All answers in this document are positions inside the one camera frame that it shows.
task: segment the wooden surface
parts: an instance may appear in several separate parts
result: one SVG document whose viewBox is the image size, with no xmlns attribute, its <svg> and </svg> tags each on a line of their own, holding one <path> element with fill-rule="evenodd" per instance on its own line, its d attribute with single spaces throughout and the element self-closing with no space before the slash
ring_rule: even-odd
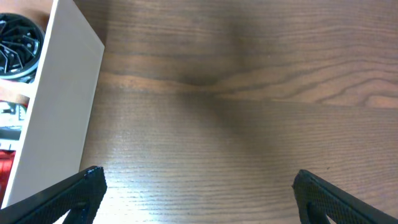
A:
<svg viewBox="0 0 398 224">
<path fill-rule="evenodd" d="M 398 217 L 396 2 L 77 3 L 106 44 L 95 223 L 299 223 L 299 169 Z"/>
</svg>

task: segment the white board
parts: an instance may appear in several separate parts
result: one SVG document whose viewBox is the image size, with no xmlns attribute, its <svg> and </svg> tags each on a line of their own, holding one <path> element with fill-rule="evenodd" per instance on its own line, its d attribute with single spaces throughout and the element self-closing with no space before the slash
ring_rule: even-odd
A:
<svg viewBox="0 0 398 224">
<path fill-rule="evenodd" d="M 79 171 L 103 51 L 76 4 L 55 0 L 2 208 Z"/>
</svg>

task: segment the red object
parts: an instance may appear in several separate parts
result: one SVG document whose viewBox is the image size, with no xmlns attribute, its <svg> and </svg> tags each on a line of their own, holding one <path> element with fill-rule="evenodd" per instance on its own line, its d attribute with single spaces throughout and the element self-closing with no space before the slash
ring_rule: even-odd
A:
<svg viewBox="0 0 398 224">
<path fill-rule="evenodd" d="M 0 205 L 6 193 L 8 178 L 10 177 L 15 151 L 0 150 Z"/>
</svg>

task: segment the wood grain pattern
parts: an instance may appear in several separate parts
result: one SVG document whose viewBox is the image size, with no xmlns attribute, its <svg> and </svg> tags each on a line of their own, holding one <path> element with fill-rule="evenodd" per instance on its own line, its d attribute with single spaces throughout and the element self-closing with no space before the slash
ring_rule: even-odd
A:
<svg viewBox="0 0 398 224">
<path fill-rule="evenodd" d="M 398 217 L 398 114 L 98 87 L 81 168 L 104 166 L 95 223 L 299 223 L 308 169 Z"/>
<path fill-rule="evenodd" d="M 106 43 L 96 223 L 298 223 L 299 169 L 398 217 L 396 2 L 77 4 Z"/>
<path fill-rule="evenodd" d="M 78 4 L 106 41 L 104 85 L 370 107 L 398 96 L 394 1 Z"/>
</svg>

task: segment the wood grain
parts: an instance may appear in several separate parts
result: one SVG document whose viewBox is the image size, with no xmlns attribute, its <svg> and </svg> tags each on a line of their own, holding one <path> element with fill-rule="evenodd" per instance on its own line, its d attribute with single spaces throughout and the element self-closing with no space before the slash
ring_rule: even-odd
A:
<svg viewBox="0 0 398 224">
<path fill-rule="evenodd" d="M 104 166 L 95 223 L 299 223 L 308 169 L 398 217 L 398 114 L 98 87 L 81 168 Z"/>
<path fill-rule="evenodd" d="M 398 217 L 396 2 L 76 3 L 106 44 L 96 223 L 298 223 L 299 169 Z"/>
<path fill-rule="evenodd" d="M 370 107 L 398 96 L 394 1 L 78 4 L 106 41 L 104 85 Z"/>
</svg>

